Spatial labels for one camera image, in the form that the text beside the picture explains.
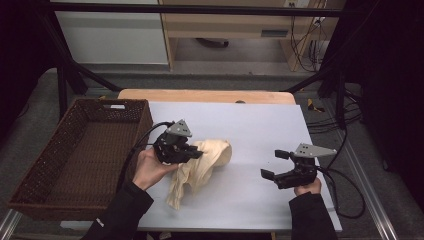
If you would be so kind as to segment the aluminium rail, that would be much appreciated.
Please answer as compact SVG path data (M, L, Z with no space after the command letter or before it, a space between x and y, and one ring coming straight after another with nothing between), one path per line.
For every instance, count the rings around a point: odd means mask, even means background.
M0 240L10 240L22 214L16 210L9 209L3 220L0 221Z
M370 213L374 225L380 234L380 239L398 240L398 235L380 201L380 198L378 197L377 192L375 191L375 188L361 165L352 144L348 140L347 135L343 134L341 130L337 130L337 135L340 140L346 139L343 146L344 155L347 158L347 163L349 164L358 187L364 195L368 212Z

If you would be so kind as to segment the light wooden desk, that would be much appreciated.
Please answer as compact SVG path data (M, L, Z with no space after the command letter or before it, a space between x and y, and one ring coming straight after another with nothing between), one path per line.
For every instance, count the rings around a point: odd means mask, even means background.
M341 10L346 0L158 0L161 5L217 5L248 7L293 7ZM313 41L329 41L338 20L333 17L288 17L247 15L163 14L169 43L178 38L264 38L280 42L283 56L293 72L306 64Z

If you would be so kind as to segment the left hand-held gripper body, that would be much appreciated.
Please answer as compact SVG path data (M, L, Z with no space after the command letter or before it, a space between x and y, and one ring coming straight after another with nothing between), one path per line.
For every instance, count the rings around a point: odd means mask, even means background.
M169 123L166 130L153 144L159 161L166 164L177 164L190 160L193 153L187 141L191 136L192 133L183 119Z

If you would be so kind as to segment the person's left hand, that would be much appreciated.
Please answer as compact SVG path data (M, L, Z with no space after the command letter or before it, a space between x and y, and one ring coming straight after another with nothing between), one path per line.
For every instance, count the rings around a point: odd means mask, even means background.
M132 182L140 189L147 190L158 183L166 174L175 171L177 164L165 165L161 163L153 148L139 153L135 175Z

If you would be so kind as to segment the white cabinet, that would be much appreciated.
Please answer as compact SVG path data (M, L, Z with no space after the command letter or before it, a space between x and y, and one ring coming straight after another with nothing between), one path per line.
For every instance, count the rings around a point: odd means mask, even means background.
M56 16L79 63L168 63L159 14L57 12Z

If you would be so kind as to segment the black horizontal frame bar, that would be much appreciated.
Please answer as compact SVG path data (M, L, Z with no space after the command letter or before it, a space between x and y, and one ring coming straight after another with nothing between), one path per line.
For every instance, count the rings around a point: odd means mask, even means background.
M209 15L252 15L252 16L301 16L301 17L344 17L343 10L309 8L271 8L246 6L211 5L152 5L152 4L106 4L50 2L45 7L52 11L103 12L103 13L165 13L165 14L209 14Z

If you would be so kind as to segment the black curtain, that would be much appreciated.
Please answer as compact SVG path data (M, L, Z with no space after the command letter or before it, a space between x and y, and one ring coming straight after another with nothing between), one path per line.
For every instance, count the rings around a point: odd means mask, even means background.
M39 27L27 0L0 0L0 144L38 79L55 67Z
M359 17L337 24L335 51L362 26L346 80L362 87L362 113L391 170L424 210L424 0L346 0Z

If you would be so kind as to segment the pale yellow cloth garment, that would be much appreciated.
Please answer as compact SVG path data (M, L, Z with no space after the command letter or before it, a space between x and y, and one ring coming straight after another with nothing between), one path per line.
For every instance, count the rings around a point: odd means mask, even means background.
M228 164L232 157L232 146L228 140L196 141L194 146L203 152L202 156L180 163L172 176L166 203L175 210L180 209L186 185L193 195L197 194L209 182L214 168Z

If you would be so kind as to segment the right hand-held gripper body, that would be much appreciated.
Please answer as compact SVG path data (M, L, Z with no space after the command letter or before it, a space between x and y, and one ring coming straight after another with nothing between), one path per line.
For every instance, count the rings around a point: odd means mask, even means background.
M297 149L290 153L291 157L289 160L294 163L294 168L286 173L275 174L274 183L279 189L288 189L312 183L318 171L315 159L317 157L335 155L337 150L300 143Z

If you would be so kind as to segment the black metal stand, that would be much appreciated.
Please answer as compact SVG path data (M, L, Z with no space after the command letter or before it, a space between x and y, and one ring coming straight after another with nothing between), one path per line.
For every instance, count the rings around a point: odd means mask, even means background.
M112 92L122 90L121 87L96 75L73 59L61 30L54 26L48 13L38 13L37 18L40 22L40 31L43 31L41 36L45 39L46 48L56 64L60 116L63 116L68 108L67 86L70 86L76 94L80 95L85 95L88 91L82 76L95 81Z
M317 73L310 76L306 80L289 87L286 92L296 93L302 88L321 80L322 83L318 89L320 98L328 98L332 92L336 93L336 110L335 119L337 125L342 129L346 129L344 117L344 97L345 97L345 73L340 67L322 67Z

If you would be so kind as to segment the brown wicker basket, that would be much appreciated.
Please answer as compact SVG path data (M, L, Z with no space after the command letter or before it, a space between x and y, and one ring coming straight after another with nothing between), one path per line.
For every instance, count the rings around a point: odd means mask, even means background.
M74 101L8 206L35 220L94 219L134 176L127 156L152 126L144 99Z

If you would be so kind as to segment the person's right hand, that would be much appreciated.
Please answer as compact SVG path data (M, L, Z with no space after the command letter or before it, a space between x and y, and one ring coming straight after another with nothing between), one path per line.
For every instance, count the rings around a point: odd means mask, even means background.
M311 194L320 194L321 193L321 181L319 178L316 178L312 183L298 186L294 188L294 193L296 196L300 196L306 193Z

